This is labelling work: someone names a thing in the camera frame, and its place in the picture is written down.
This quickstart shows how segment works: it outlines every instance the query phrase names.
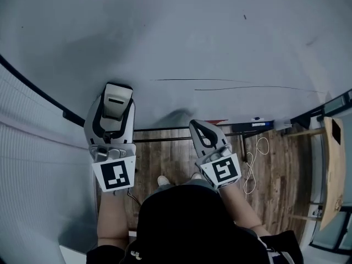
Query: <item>scuff mark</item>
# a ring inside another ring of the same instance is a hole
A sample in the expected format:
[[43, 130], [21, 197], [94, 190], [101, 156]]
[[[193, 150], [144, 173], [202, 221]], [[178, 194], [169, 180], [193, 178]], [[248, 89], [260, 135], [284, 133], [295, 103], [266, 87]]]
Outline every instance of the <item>scuff mark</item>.
[[150, 79], [150, 81], [194, 81], [194, 80], [202, 80], [202, 81], [205, 81], [205, 80], [218, 80], [218, 81], [232, 81], [232, 82], [242, 82], [242, 83], [253, 83], [253, 82], [250, 82], [250, 81], [241, 81], [241, 80], [232, 80], [232, 79]]
[[309, 42], [306, 43], [306, 46], [307, 46], [307, 47], [312, 46], [318, 39], [319, 39], [319, 37], [318, 37], [318, 36], [315, 36], [311, 41], [309, 41]]
[[243, 89], [243, 88], [284, 88], [284, 89], [292, 89], [292, 90], [300, 90], [300, 91], [325, 94], [325, 92], [319, 92], [319, 91], [307, 90], [307, 89], [301, 89], [301, 88], [294, 88], [294, 87], [285, 87], [285, 86], [242, 86], [242, 87], [217, 88], [217, 89], [194, 89], [194, 91], [217, 91], [217, 90], [230, 90], [230, 89]]

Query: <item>white wall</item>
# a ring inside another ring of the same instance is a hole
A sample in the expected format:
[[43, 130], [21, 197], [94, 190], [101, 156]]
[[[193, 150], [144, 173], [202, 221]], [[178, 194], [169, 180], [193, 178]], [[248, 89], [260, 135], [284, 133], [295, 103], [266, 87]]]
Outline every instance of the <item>white wall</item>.
[[0, 67], [5, 263], [64, 263], [59, 244], [83, 252], [95, 244], [94, 174], [86, 148], [82, 128]]
[[352, 0], [0, 0], [0, 53], [83, 118], [113, 80], [134, 89], [137, 129], [290, 119], [352, 87], [351, 12]]

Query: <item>white cable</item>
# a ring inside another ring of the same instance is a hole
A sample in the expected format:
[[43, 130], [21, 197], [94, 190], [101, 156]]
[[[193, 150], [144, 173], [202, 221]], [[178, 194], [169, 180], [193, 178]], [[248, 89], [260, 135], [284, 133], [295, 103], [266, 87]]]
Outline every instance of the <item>white cable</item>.
[[[262, 140], [262, 139], [265, 139], [266, 142], [268, 143], [268, 150], [267, 150], [266, 153], [261, 152], [261, 151], [259, 150], [259, 148], [258, 148], [258, 143], [259, 143], [260, 140]], [[254, 173], [253, 173], [253, 165], [254, 165], [255, 159], [257, 158], [257, 154], [258, 154], [258, 152], [259, 152], [259, 153], [261, 153], [262, 155], [265, 156], [265, 155], [267, 155], [267, 154], [269, 153], [269, 151], [270, 151], [270, 145], [269, 145], [268, 139], [265, 138], [265, 137], [262, 137], [262, 138], [259, 138], [259, 140], [257, 141], [257, 135], [255, 135], [255, 156], [253, 157], [253, 154], [252, 154], [251, 152], [247, 152], [247, 155], [251, 155], [251, 156], [252, 156], [252, 160], [251, 160], [251, 163], [250, 163], [250, 164], [248, 164], [248, 162], [247, 162], [247, 165], [249, 166], [249, 170], [248, 170], [248, 175], [247, 175], [246, 181], [245, 181], [244, 184], [243, 184], [243, 192], [244, 192], [245, 195], [246, 195], [246, 199], [247, 199], [247, 195], [250, 195], [251, 193], [253, 193], [253, 191], [255, 190], [255, 187], [256, 187], [256, 185], [257, 185], [257, 181], [255, 180], [255, 176], [254, 176]], [[253, 189], [252, 189], [250, 192], [248, 192], [248, 191], [247, 191], [247, 184], [248, 184], [248, 180], [249, 180], [249, 178], [251, 177], [251, 175], [253, 175], [254, 187], [253, 187]]]

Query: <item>person's arm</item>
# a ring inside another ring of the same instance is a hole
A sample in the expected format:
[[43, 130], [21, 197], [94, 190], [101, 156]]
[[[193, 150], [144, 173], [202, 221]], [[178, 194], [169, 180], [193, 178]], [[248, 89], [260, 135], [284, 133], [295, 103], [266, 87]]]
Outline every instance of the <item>person's arm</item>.
[[98, 217], [98, 246], [113, 245], [125, 250], [129, 243], [127, 217], [121, 192], [101, 195]]
[[228, 213], [238, 226], [251, 229], [260, 237], [270, 235], [235, 183], [219, 189], [219, 192]]

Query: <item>white sneaker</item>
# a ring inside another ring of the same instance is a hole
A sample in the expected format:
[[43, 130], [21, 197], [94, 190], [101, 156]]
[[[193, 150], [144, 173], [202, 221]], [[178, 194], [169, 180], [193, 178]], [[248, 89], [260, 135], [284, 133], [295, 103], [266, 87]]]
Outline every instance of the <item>white sneaker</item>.
[[169, 179], [167, 179], [165, 176], [160, 175], [160, 176], [158, 177], [158, 185], [159, 185], [159, 186], [168, 185], [168, 184], [170, 184], [170, 181], [169, 181]]
[[194, 179], [201, 179], [201, 180], [203, 180], [203, 177], [202, 177], [202, 175], [201, 175], [200, 173], [194, 173], [194, 174], [192, 175], [191, 180], [194, 180]]

